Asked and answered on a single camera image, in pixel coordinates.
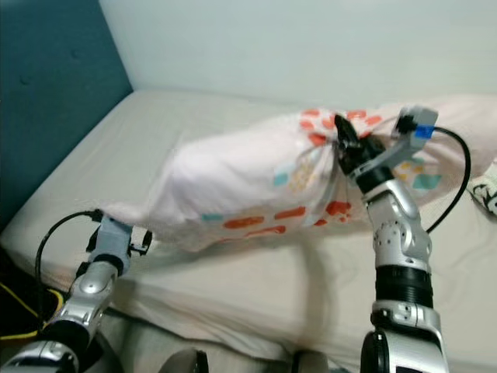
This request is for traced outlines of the pink pillow with coloured dots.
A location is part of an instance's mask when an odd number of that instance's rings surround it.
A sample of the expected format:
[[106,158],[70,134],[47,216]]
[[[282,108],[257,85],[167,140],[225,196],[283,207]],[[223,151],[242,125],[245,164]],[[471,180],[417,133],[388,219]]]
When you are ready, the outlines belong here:
[[[393,145],[401,109],[424,106],[436,125],[460,135],[470,150],[471,178],[497,159],[497,96],[448,96],[414,103],[339,111],[366,138]],[[185,251],[236,239],[283,235],[301,228],[369,226],[359,211],[361,193],[336,164],[335,111],[308,109],[239,124],[230,134],[180,145],[166,157],[145,199],[102,207],[125,223]],[[454,139],[434,132],[411,159],[393,168],[419,207],[458,188],[463,152]]]

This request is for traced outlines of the grey robot left leg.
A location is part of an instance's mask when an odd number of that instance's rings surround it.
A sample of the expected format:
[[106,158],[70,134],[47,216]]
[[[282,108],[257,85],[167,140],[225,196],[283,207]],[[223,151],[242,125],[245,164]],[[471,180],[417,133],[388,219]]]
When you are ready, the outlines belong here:
[[158,373],[210,373],[208,356],[196,348],[175,352],[163,363]]

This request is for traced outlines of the cream cartoon print blanket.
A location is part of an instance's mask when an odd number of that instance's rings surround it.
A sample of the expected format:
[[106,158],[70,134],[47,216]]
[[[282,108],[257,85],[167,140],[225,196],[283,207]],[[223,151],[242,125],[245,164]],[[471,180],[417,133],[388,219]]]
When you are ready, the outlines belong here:
[[470,180],[469,194],[490,216],[497,218],[497,160],[479,177]]

